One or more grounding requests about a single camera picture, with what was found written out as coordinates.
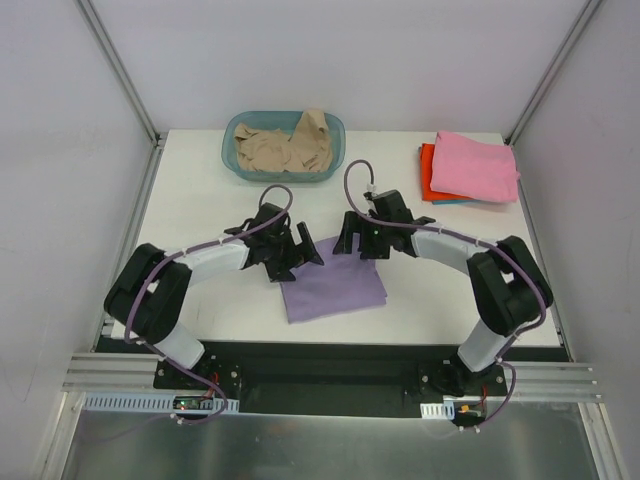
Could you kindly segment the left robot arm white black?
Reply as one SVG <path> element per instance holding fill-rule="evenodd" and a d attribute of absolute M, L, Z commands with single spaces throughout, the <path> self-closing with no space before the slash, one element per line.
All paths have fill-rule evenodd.
<path fill-rule="evenodd" d="M 150 243 L 138 246 L 106 295 L 105 312 L 125 326 L 133 340 L 174 360 L 176 375 L 188 388 L 204 387 L 211 365 L 205 347 L 179 320 L 188 290 L 216 275 L 262 264 L 272 282 L 294 282 L 307 263 L 322 266 L 305 223 L 296 225 L 295 242 L 288 213 L 271 203 L 253 218 L 224 231 L 218 240 L 173 253 Z"/>

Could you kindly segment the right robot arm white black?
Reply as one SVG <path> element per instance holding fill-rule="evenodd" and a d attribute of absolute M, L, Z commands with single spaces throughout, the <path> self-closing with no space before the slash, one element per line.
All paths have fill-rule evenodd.
<path fill-rule="evenodd" d="M 396 190 L 367 192 L 364 197 L 369 211 L 344 214 L 333 253 L 356 250 L 363 260 L 383 260 L 396 250 L 469 278 L 479 320 L 456 353 L 428 374 L 428 382 L 443 394 L 473 394 L 516 337 L 542 321 L 553 304 L 553 293 L 532 253 L 517 236 L 490 242 L 440 226 L 429 217 L 415 218 Z"/>

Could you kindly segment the purple t shirt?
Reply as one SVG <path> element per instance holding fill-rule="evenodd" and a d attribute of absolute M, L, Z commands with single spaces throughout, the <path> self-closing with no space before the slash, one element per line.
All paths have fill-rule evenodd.
<path fill-rule="evenodd" d="M 337 240 L 316 243 L 323 265 L 306 263 L 294 271 L 294 282 L 280 284 L 289 324 L 386 305 L 376 262 L 362 260 L 357 252 L 334 254 Z"/>

